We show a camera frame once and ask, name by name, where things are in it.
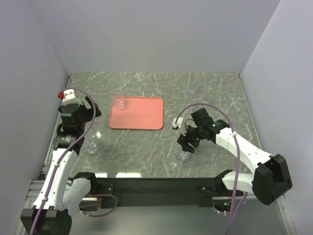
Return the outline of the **clear faceted glass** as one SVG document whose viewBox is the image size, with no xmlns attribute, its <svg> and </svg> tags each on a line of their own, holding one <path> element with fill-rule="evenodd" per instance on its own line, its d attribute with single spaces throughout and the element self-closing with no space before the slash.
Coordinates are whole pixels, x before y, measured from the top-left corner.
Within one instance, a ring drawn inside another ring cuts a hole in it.
<svg viewBox="0 0 313 235">
<path fill-rule="evenodd" d="M 123 109 L 125 107 L 125 97 L 121 90 L 113 90 L 110 92 L 112 105 L 116 109 Z"/>
<path fill-rule="evenodd" d="M 97 135 L 93 134 L 88 137 L 85 137 L 83 145 L 88 153 L 90 154 L 96 153 L 99 149 Z"/>
</svg>

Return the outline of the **clear round glass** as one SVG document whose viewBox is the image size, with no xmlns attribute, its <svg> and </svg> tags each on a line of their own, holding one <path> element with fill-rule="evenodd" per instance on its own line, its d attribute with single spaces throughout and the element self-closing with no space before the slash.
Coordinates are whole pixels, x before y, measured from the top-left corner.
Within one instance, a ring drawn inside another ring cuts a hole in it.
<svg viewBox="0 0 313 235">
<path fill-rule="evenodd" d="M 183 164 L 190 156 L 190 152 L 183 151 L 181 145 L 176 144 L 172 149 L 174 162 L 177 164 Z"/>
</svg>

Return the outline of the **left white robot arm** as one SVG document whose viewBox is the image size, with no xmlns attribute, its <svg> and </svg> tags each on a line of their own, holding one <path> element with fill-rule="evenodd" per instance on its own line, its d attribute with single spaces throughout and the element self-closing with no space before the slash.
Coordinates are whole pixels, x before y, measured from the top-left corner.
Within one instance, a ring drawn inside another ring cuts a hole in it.
<svg viewBox="0 0 313 235">
<path fill-rule="evenodd" d="M 61 123 L 53 141 L 49 170 L 32 208 L 24 209 L 21 214 L 22 224 L 29 235 L 68 235 L 72 217 L 80 211 L 79 204 L 84 196 L 92 197 L 98 192 L 93 173 L 80 173 L 72 186 L 67 185 L 84 136 L 89 131 L 86 123 L 94 123 L 95 118 L 101 116 L 93 99 L 86 96 L 85 100 L 90 108 L 76 96 L 63 95 L 62 105 L 58 108 Z"/>
</svg>

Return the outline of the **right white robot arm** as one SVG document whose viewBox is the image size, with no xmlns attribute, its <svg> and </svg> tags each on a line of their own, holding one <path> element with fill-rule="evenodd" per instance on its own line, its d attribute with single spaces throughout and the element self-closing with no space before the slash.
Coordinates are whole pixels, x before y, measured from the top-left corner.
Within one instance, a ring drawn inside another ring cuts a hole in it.
<svg viewBox="0 0 313 235">
<path fill-rule="evenodd" d="M 202 140 L 224 148 L 250 170 L 250 174 L 226 170 L 216 177 L 214 192 L 227 195 L 236 189 L 252 193 L 265 205 L 270 205 L 292 189 L 292 180 L 286 159 L 271 155 L 254 146 L 232 131 L 230 125 L 219 119 L 214 121 L 205 108 L 191 114 L 194 125 L 187 125 L 183 118 L 172 121 L 172 128 L 180 130 L 177 140 L 184 152 L 194 153 Z"/>
</svg>

